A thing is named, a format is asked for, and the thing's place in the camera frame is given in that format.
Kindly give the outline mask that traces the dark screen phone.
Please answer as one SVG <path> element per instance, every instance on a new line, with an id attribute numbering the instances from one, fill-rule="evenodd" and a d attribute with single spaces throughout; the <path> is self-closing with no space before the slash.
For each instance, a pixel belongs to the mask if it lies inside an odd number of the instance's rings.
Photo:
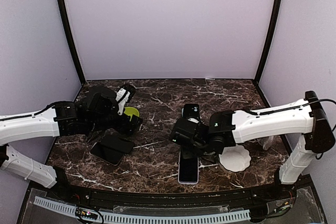
<path id="1" fill-rule="evenodd" d="M 99 142 L 95 143 L 90 150 L 90 154 L 113 165 L 117 166 L 124 157 L 124 154 L 116 150 L 103 146 Z"/>

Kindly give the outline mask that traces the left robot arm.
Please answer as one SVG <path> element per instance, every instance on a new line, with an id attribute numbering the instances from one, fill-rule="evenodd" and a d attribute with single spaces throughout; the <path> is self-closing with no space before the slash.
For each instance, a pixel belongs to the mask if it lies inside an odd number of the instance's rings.
<path id="1" fill-rule="evenodd" d="M 45 188 L 53 188 L 63 201 L 74 197 L 63 169 L 44 165 L 15 150 L 10 144 L 38 137 L 89 135 L 95 131 L 114 129 L 131 135 L 140 127 L 138 115 L 127 115 L 125 105 L 136 89 L 125 84 L 117 92 L 94 87 L 77 102 L 57 101 L 44 109 L 27 114 L 1 116 L 1 170 L 12 172 Z"/>

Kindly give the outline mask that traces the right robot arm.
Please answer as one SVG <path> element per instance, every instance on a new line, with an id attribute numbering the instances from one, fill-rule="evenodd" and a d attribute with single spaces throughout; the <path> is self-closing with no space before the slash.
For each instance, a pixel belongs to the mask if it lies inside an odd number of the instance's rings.
<path id="1" fill-rule="evenodd" d="M 199 108 L 184 108 L 170 134 L 170 141 L 196 156 L 217 154 L 220 165 L 230 172 L 244 171 L 250 165 L 243 143 L 276 135 L 299 133 L 289 158 L 275 172 L 275 183 L 268 188 L 273 200 L 280 199 L 318 155 L 335 145 L 334 128 L 314 91 L 295 102 L 259 110 L 220 111 L 209 124 L 199 119 Z"/>

